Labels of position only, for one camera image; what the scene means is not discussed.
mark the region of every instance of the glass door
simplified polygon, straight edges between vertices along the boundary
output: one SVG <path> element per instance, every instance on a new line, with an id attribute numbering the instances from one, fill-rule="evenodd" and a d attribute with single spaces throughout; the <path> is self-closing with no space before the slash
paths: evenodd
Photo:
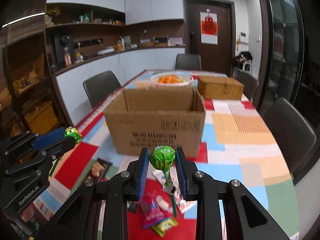
<path id="1" fill-rule="evenodd" d="M 297 96 L 301 79 L 304 53 L 304 33 L 297 0 L 268 0 L 269 16 L 273 27 L 271 67 L 264 101 L 263 115 L 278 97 L 292 104 Z"/>

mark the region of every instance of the black chair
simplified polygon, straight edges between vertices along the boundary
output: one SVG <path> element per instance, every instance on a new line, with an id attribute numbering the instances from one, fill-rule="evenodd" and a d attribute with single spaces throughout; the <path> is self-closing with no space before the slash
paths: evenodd
<path id="1" fill-rule="evenodd" d="M 257 90 L 258 80 L 244 71 L 237 72 L 235 79 L 244 85 L 243 94 L 248 98 L 249 101 L 251 101 L 254 93 Z"/>
<path id="2" fill-rule="evenodd" d="M 175 69 L 201 70 L 201 57 L 198 54 L 178 54 Z"/>
<path id="3" fill-rule="evenodd" d="M 263 120 L 276 139 L 290 173 L 293 173 L 316 142 L 313 128 L 284 98 L 273 103 Z"/>
<path id="4" fill-rule="evenodd" d="M 121 85 L 112 71 L 106 71 L 84 81 L 83 87 L 94 108 Z"/>

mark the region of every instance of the colorful tablecloth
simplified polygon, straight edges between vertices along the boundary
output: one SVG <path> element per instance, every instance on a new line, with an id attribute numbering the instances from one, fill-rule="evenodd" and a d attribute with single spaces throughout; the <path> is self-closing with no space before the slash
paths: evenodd
<path id="1" fill-rule="evenodd" d="M 145 71 L 124 86 L 126 89 L 150 87 L 150 77 L 155 71 Z M 197 85 L 199 74 L 190 72 Z M 93 163 L 98 159 L 112 163 L 106 177 L 126 170 L 137 156 L 118 154 L 106 125 L 103 110 L 119 93 L 108 97 L 79 127 L 83 141 L 66 153 L 57 165 L 50 187 L 34 202 L 38 210 L 49 219 L 85 179 Z M 206 100 L 206 118 L 202 143 L 195 161 L 199 170 L 217 180 L 241 181 L 269 211 L 292 240 L 298 240 L 299 213 L 297 198 L 289 170 L 281 151 L 258 112 L 243 96 L 238 100 Z M 152 175 L 149 166 L 146 192 L 162 186 Z M 220 203 L 221 223 L 225 234 L 224 213 Z M 143 215 L 128 213 L 129 239 L 161 239 L 151 228 L 142 229 Z M 163 239 L 195 239 L 196 206 L 185 214 L 179 213 L 179 226 L 170 229 Z"/>

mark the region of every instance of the door handle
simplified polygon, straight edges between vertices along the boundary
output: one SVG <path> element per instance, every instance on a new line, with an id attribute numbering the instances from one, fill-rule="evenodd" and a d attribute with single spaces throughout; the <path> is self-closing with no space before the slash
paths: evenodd
<path id="1" fill-rule="evenodd" d="M 192 40 L 193 40 L 194 34 L 195 34 L 194 32 L 190 32 L 190 52 L 191 53 L 192 53 L 192 48 L 193 48 Z"/>

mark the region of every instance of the cardboard box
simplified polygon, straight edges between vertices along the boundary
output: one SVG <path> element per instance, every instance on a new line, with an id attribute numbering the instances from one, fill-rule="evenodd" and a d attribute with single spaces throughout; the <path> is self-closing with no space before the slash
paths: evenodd
<path id="1" fill-rule="evenodd" d="M 186 157 L 198 155 L 205 108 L 197 90 L 127 89 L 104 111 L 110 135 L 121 154 L 139 155 L 159 145 L 181 146 Z"/>

